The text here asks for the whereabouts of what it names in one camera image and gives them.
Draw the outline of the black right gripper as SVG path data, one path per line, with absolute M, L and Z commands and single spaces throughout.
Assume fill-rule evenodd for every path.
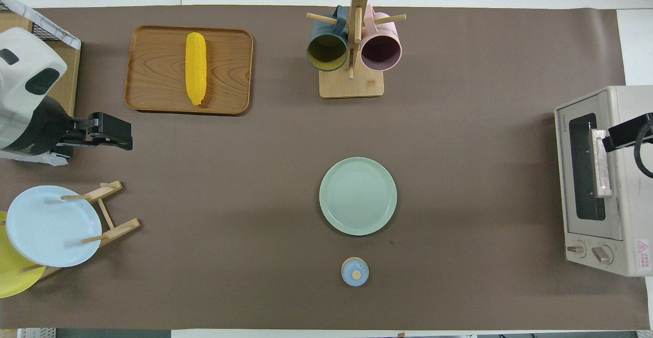
M 607 136 L 602 139 L 606 152 L 634 146 L 637 134 L 651 118 L 652 114 L 643 114 L 609 127 Z

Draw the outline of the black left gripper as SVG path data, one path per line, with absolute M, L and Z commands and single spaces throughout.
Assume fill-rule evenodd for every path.
M 101 145 L 132 150 L 131 124 L 103 112 L 92 113 L 87 119 L 71 117 L 68 130 L 56 143 L 54 153 L 60 157 L 71 158 L 75 147 Z

